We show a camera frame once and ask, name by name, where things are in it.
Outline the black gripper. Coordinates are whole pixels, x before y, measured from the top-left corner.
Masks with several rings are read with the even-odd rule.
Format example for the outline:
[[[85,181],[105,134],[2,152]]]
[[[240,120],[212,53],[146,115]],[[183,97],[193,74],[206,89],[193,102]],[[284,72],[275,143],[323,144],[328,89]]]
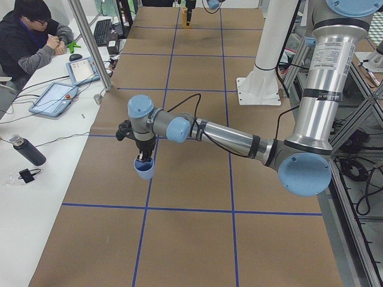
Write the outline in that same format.
[[[135,140],[136,146],[139,149],[137,160],[141,162],[148,162],[152,159],[152,153],[156,145],[156,138],[151,138],[147,141]]]
[[[195,0],[186,0],[187,9],[195,9]]]

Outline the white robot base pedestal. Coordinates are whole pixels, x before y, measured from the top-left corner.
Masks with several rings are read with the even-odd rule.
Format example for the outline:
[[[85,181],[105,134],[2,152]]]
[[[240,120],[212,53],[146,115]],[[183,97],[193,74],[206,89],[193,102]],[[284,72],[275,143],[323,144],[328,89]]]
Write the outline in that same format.
[[[253,70],[247,77],[236,79],[240,105],[280,106],[275,68],[299,6],[298,0],[269,2]]]

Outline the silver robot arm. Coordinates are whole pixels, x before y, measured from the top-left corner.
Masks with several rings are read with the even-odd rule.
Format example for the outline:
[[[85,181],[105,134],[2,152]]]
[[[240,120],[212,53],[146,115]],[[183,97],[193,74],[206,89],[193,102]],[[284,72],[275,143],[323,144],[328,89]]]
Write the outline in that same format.
[[[216,13],[223,2],[225,2],[225,0],[201,0],[203,9],[209,14]],[[195,0],[185,0],[185,7],[188,13],[191,13],[193,9],[196,8],[196,3],[197,1]]]
[[[210,141],[240,157],[256,159],[275,170],[285,189],[298,196],[324,191],[332,178],[329,134],[356,45],[366,37],[381,1],[310,1],[306,30],[315,49],[292,134],[285,140],[262,139],[239,130],[155,108],[146,95],[127,104],[129,119],[121,123],[118,140],[133,139],[139,149],[134,168],[142,179],[154,173],[156,138],[182,143],[187,138]]]

